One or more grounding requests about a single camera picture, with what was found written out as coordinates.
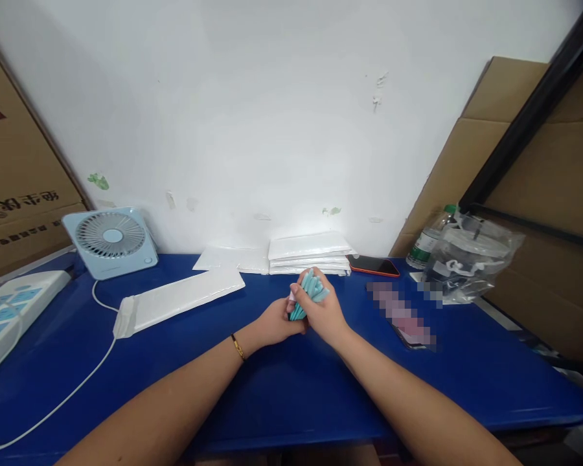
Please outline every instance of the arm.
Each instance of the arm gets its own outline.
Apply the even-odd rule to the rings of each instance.
[[[457,404],[353,332],[334,288],[321,271],[314,271],[330,289],[320,304],[296,283],[291,286],[310,325],[341,356],[419,462],[425,466],[520,464]]]
[[[286,320],[285,303],[274,301],[256,321],[235,333],[245,358],[304,331],[302,322]],[[231,337],[226,338],[128,401],[57,465],[174,464],[242,363]]]

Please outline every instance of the blue table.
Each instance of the blue table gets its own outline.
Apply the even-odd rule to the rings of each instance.
[[[197,256],[161,255],[157,267],[100,282],[118,307],[196,273]],[[583,390],[475,305],[435,309],[395,260],[399,279],[331,277],[348,323],[394,361],[451,397],[490,430],[583,423]],[[246,288],[117,341],[106,363],[33,433],[0,451],[0,464],[54,463],[141,390],[194,359],[289,293],[291,276],[243,274]],[[368,298],[367,282],[396,282],[440,338],[440,350],[411,351]],[[97,365],[116,314],[94,303],[93,279],[71,282],[0,366],[0,443],[52,410]],[[303,396],[284,394],[306,394]],[[331,441],[391,438],[393,432],[339,357],[313,331],[255,353],[190,447],[220,453]]]

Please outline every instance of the gold bracelet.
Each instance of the gold bracelet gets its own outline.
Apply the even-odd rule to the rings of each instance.
[[[235,335],[231,333],[231,340],[233,340],[233,344],[235,345],[235,349],[238,350],[238,353],[240,354],[240,357],[242,358],[243,361],[246,361],[246,358],[244,357],[244,353],[242,353],[242,349],[240,347],[240,345],[238,344],[238,341],[235,339]]]

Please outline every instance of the plastic water bottle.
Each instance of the plastic water bottle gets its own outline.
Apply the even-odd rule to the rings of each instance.
[[[445,209],[436,217],[434,217],[428,224],[423,228],[419,239],[415,243],[410,253],[406,256],[406,262],[411,267],[416,269],[425,268],[429,260],[429,255],[432,253],[432,249],[438,242],[440,238],[440,233],[442,229],[448,223],[453,222],[453,215],[455,214],[457,207],[453,204],[447,204]]]

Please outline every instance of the smartphone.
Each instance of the smartphone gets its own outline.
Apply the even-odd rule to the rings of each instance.
[[[393,327],[393,330],[395,330],[395,333],[397,333],[397,336],[400,337],[400,340],[404,343],[404,346],[406,348],[408,348],[409,350],[424,350],[424,349],[426,349],[425,345],[415,342],[409,335],[406,335],[404,332],[402,332],[399,328],[397,328],[393,324],[391,324],[391,327]]]
[[[371,258],[367,256],[347,256],[350,261],[350,268],[353,271],[371,273],[375,275],[383,275],[390,277],[399,277],[400,272],[397,270],[393,262],[388,259]]]

